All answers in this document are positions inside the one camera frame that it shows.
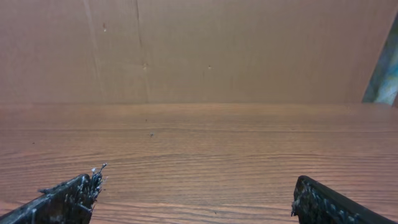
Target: wood grain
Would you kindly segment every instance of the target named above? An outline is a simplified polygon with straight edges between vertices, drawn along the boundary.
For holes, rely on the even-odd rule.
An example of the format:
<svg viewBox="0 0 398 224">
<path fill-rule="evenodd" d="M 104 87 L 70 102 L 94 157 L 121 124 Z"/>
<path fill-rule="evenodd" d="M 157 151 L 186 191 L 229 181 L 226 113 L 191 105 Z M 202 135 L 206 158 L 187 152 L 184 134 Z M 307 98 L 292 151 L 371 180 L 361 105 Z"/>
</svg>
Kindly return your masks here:
<svg viewBox="0 0 398 224">
<path fill-rule="evenodd" d="M 1 103 L 360 103 L 396 0 L 2 0 Z"/>
<path fill-rule="evenodd" d="M 398 221 L 397 134 L 379 104 L 0 105 L 0 213 L 108 162 L 93 223 L 297 223 L 299 175 Z"/>
</svg>

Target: brown wall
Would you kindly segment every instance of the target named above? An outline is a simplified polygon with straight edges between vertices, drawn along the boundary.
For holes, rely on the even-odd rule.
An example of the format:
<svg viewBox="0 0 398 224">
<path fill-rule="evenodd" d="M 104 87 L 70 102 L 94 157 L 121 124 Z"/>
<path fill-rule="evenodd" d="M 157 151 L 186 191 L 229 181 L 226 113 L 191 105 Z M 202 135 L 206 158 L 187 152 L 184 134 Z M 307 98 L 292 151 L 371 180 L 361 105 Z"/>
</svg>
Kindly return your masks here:
<svg viewBox="0 0 398 224">
<path fill-rule="evenodd" d="M 0 1 L 0 103 L 360 102 L 396 0 Z"/>
</svg>

